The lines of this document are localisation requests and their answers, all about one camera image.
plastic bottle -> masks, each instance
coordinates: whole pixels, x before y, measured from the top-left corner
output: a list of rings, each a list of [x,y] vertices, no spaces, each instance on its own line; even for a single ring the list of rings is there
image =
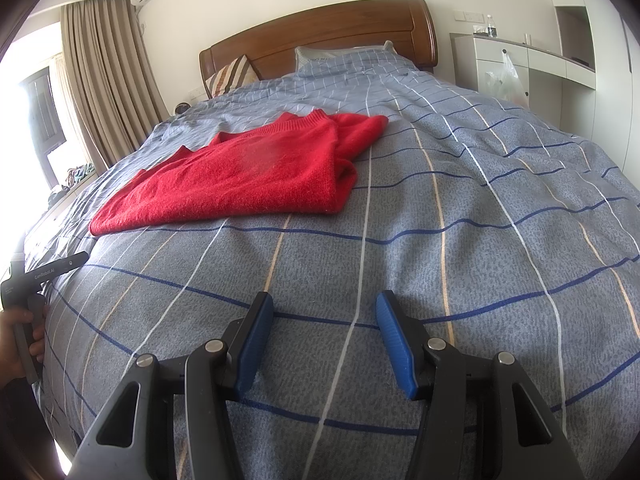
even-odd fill
[[[486,33],[490,38],[497,38],[498,34],[495,30],[494,19],[490,14],[486,16]]]

headboard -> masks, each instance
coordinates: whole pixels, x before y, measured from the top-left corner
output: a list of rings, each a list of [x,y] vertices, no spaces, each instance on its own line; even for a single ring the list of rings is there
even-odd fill
[[[260,79],[272,79],[295,70],[297,46],[349,48],[386,40],[422,70],[438,63],[433,20],[424,0],[356,0],[302,10],[238,32],[200,53],[200,72],[204,83],[246,54]]]

person's hand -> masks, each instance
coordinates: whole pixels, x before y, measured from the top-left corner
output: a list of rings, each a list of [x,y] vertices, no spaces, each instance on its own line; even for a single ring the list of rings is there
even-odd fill
[[[4,388],[10,381],[25,376],[18,349],[15,345],[14,325],[30,323],[33,314],[23,308],[10,308],[0,311],[0,388]],[[29,347],[29,353],[38,362],[44,359],[44,324],[33,330],[34,343]]]

silver bolt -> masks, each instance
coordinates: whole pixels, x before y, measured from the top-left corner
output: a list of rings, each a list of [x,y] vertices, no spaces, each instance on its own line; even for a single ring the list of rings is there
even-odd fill
[[[439,337],[432,337],[427,341],[427,346],[431,348],[431,350],[444,350],[447,344]]]
[[[149,366],[154,361],[154,357],[151,354],[142,354],[139,358],[136,359],[136,364],[144,368]]]
[[[500,352],[498,354],[498,361],[503,365],[512,365],[516,362],[516,358],[509,352]]]
[[[224,347],[225,344],[220,341],[220,339],[212,339],[211,341],[207,341],[206,345],[204,345],[204,349],[212,354],[220,352]]]

gray blanket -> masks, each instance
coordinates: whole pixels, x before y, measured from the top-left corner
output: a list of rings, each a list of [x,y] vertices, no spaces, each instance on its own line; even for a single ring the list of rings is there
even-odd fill
[[[340,214],[88,233],[108,197],[180,145],[313,108],[389,118],[357,159]],[[587,478],[601,479],[640,430],[639,203],[596,144],[513,104],[392,53],[312,62],[159,124],[50,237],[28,237],[30,268],[91,254],[49,287],[36,395],[73,454],[74,433],[86,433],[137,354],[188,354],[266,289],[276,309],[266,351],[254,387],[228,407],[246,477],[402,479],[422,405],[396,386],[376,326],[372,302],[390,288],[459,350],[515,354]],[[179,477],[189,478],[181,400],[175,427]]]

